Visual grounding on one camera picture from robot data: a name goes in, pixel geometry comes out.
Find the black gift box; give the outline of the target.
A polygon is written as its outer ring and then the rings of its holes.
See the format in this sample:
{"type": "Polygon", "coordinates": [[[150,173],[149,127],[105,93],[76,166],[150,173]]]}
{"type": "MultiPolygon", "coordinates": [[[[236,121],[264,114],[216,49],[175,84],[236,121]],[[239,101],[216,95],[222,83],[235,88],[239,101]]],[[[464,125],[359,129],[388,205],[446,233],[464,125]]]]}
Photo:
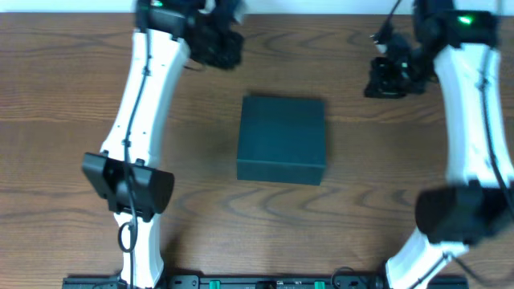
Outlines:
{"type": "Polygon", "coordinates": [[[244,97],[236,166],[239,180],[319,185],[327,169],[325,102],[244,97]]]}

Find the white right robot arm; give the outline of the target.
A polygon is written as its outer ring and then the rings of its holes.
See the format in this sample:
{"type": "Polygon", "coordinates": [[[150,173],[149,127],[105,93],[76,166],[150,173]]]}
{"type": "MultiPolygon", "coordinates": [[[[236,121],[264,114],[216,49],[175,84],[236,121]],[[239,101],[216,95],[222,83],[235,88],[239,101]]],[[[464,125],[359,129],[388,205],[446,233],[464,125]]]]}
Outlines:
{"type": "Polygon", "coordinates": [[[373,35],[364,94],[400,99],[438,81],[447,127],[446,183],[421,192],[416,227],[369,282],[372,288],[427,288],[449,263],[513,221],[513,163],[500,99],[500,10],[453,1],[416,1],[417,46],[386,19],[373,35]]]}

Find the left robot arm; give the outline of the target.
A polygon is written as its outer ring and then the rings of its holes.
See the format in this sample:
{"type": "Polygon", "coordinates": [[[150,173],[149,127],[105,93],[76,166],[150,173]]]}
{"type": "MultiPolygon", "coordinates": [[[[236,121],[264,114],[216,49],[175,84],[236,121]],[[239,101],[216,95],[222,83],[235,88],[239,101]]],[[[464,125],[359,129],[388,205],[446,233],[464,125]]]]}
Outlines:
{"type": "Polygon", "coordinates": [[[120,272],[98,288],[165,285],[161,216],[174,175],[159,168],[165,122],[178,80],[189,61],[232,70],[241,63],[243,37],[232,26],[243,0],[139,1],[131,63],[116,119],[98,153],[86,153],[85,177],[107,202],[118,225],[120,272]]]}

